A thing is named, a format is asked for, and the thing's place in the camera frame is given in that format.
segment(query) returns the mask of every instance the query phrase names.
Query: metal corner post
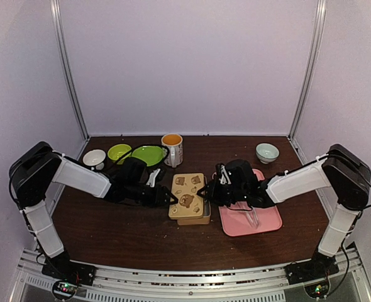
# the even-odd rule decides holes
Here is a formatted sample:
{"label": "metal corner post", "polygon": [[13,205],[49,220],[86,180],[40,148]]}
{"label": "metal corner post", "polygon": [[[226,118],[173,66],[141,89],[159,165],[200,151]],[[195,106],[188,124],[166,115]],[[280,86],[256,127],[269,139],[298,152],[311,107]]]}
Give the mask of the metal corner post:
{"label": "metal corner post", "polygon": [[50,5],[52,9],[52,17],[53,17],[53,22],[54,22],[54,27],[55,27],[55,33],[57,36],[58,49],[60,50],[62,67],[64,71],[65,81],[67,83],[67,89],[69,92],[70,100],[72,103],[72,107],[74,109],[74,114],[78,122],[82,137],[84,140],[87,140],[89,138],[89,134],[86,129],[84,116],[82,115],[82,111],[80,110],[77,92],[75,90],[74,80],[72,78],[72,72],[71,72],[71,68],[70,68],[70,64],[68,60],[67,48],[65,46],[64,33],[63,33],[62,21],[61,21],[61,15],[60,15],[60,1],[50,0]]}
{"label": "metal corner post", "polygon": [[299,102],[297,104],[296,113],[294,115],[289,138],[295,139],[297,127],[299,126],[304,105],[310,90],[310,85],[313,80],[314,67],[317,62],[319,47],[323,37],[324,24],[326,14],[326,0],[318,0],[316,19],[314,22],[313,39],[311,40],[311,48],[309,53],[309,60],[307,62],[306,74],[304,75],[303,85],[300,92]]}

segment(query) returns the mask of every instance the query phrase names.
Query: bear print lid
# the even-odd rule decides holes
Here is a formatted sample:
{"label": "bear print lid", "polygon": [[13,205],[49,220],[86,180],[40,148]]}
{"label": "bear print lid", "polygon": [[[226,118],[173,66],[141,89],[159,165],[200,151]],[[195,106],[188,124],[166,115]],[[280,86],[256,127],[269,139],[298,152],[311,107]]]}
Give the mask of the bear print lid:
{"label": "bear print lid", "polygon": [[202,187],[204,174],[176,174],[173,177],[172,193],[179,199],[179,203],[170,206],[169,218],[201,218],[204,214],[204,200],[197,196],[197,192]]}

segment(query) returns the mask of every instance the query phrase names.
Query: pink tray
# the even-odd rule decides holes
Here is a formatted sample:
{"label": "pink tray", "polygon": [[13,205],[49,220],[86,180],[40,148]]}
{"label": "pink tray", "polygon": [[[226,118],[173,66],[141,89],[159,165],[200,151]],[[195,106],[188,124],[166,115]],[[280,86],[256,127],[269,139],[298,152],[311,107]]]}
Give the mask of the pink tray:
{"label": "pink tray", "polygon": [[[260,170],[253,169],[253,172],[257,175],[259,181],[265,179]],[[239,201],[236,204],[232,204],[231,208],[249,209],[246,201]],[[219,207],[219,212],[223,231],[231,237],[276,231],[282,226],[282,218],[276,206],[267,209],[255,208],[260,222],[258,226],[253,225],[251,218],[247,216],[252,215],[252,212],[232,211],[224,206]]]}

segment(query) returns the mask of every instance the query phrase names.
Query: white wall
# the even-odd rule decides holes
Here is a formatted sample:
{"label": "white wall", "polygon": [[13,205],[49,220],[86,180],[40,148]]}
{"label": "white wall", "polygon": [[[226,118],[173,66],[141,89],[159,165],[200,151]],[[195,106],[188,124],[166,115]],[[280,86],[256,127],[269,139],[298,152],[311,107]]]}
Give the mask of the white wall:
{"label": "white wall", "polygon": [[0,0],[0,301],[6,300],[23,247],[33,243],[9,197],[8,169],[40,140],[73,156],[82,145],[50,1]]}
{"label": "white wall", "polygon": [[[371,167],[371,1],[328,1],[313,84],[297,132],[311,159],[342,143]],[[334,206],[335,196],[327,192]],[[353,232],[371,282],[371,208]]]}
{"label": "white wall", "polygon": [[287,134],[316,5],[62,1],[89,133]]}

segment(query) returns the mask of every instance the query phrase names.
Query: green bowl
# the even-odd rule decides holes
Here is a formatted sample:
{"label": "green bowl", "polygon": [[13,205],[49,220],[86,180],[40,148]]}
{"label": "green bowl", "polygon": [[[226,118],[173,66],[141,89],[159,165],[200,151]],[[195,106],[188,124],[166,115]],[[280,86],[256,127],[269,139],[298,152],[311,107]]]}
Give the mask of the green bowl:
{"label": "green bowl", "polygon": [[143,160],[147,163],[148,167],[152,167],[163,161],[163,159],[165,158],[165,152],[164,149],[158,146],[144,146],[136,148],[132,152],[131,157]]}
{"label": "green bowl", "polygon": [[[123,156],[125,153],[131,150],[131,146],[120,143],[118,145],[112,146],[108,151],[108,157],[115,162],[118,160],[121,156]],[[128,154],[125,158],[121,159],[117,164],[121,165],[124,162],[124,159],[129,157],[131,154]]]}

